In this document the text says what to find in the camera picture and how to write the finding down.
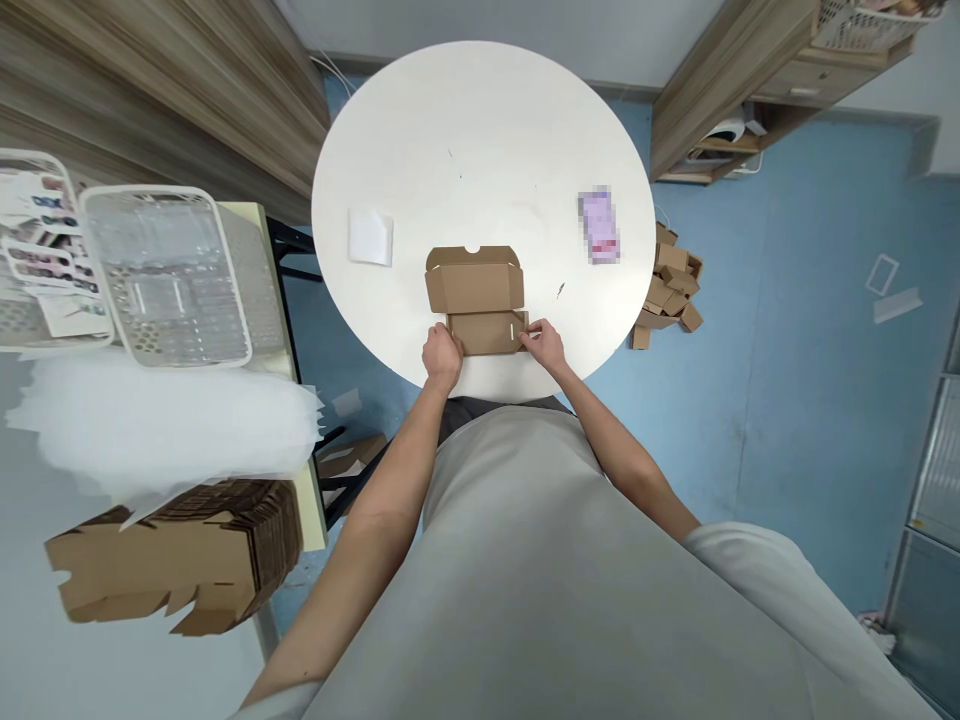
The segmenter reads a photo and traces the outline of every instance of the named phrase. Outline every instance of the white round table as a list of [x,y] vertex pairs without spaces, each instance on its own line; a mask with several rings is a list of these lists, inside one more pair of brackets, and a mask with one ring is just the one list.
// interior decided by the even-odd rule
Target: white round table
[[[577,198],[609,186],[620,263],[591,265]],[[347,259],[348,210],[393,218],[393,265]],[[435,246],[509,245],[526,310],[563,336],[580,377],[627,336],[653,270],[643,162],[607,104],[536,53],[489,42],[436,45],[370,78],[340,112],[313,184],[313,234],[330,295],[360,341],[418,386]],[[469,357],[454,395],[523,402],[559,391],[527,353]]]

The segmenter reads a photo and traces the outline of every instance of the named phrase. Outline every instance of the white sleeve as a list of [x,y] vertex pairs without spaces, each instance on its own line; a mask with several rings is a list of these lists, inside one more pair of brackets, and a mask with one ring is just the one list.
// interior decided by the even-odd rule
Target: white sleeve
[[939,720],[791,540],[745,523],[703,525],[684,541],[700,562],[891,717]]

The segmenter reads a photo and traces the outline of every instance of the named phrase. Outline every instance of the hand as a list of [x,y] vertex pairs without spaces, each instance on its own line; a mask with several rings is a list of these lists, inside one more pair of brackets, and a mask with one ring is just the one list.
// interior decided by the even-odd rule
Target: hand
[[427,331],[427,342],[423,344],[423,366],[427,369],[427,382],[432,382],[447,395],[460,379],[463,343],[453,337],[443,323],[437,323]]
[[[537,337],[531,337],[529,333],[540,334]],[[549,320],[537,320],[531,323],[527,332],[520,333],[520,342],[554,378],[557,373],[568,369],[567,359],[563,354],[563,340]]]

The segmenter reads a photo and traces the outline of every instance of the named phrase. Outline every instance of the gray shirt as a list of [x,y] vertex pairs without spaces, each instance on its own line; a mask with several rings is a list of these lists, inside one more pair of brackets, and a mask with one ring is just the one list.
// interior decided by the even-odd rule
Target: gray shirt
[[327,682],[238,718],[936,717],[793,543],[740,523],[674,542],[572,416],[459,429],[423,522]]

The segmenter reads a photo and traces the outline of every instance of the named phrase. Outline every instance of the drawer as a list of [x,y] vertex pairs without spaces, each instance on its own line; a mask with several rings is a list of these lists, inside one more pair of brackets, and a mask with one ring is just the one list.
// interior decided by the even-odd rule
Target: drawer
[[754,94],[754,100],[830,107],[879,73],[791,60]]

